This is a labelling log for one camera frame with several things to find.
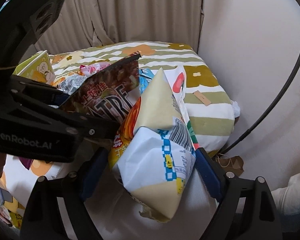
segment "dark red food package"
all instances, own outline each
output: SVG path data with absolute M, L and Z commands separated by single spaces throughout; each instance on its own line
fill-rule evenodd
M 87 78 L 59 109 L 122 123 L 140 97 L 140 57 L 135 52 Z

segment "beige curtain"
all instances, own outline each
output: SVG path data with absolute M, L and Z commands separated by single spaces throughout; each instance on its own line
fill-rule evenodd
M 122 41 L 164 41 L 198 48 L 202 0 L 66 0 L 35 44 L 51 54 Z

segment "barcode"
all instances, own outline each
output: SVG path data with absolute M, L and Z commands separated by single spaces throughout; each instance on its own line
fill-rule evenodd
M 179 119 L 176 119 L 176 126 L 170 134 L 170 141 L 177 143 L 187 151 L 191 150 L 191 138 L 188 133 L 187 127 Z

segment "white wall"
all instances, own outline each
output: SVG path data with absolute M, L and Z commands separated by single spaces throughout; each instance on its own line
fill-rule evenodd
M 289 76 L 300 51 L 295 0 L 204 0 L 198 54 L 241 117 L 230 143 L 264 112 Z M 270 189 L 300 172 L 300 70 L 269 116 L 229 155 L 244 159 L 243 178 L 264 176 Z

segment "pink snack package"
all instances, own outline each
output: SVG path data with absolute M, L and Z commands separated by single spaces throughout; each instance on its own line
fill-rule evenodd
M 90 77 L 93 74 L 100 72 L 101 70 L 103 70 L 104 68 L 106 68 L 108 66 L 110 66 L 110 63 L 101 61 L 101 62 L 93 63 L 93 64 L 90 64 L 87 66 L 80 65 L 80 70 L 86 77 Z

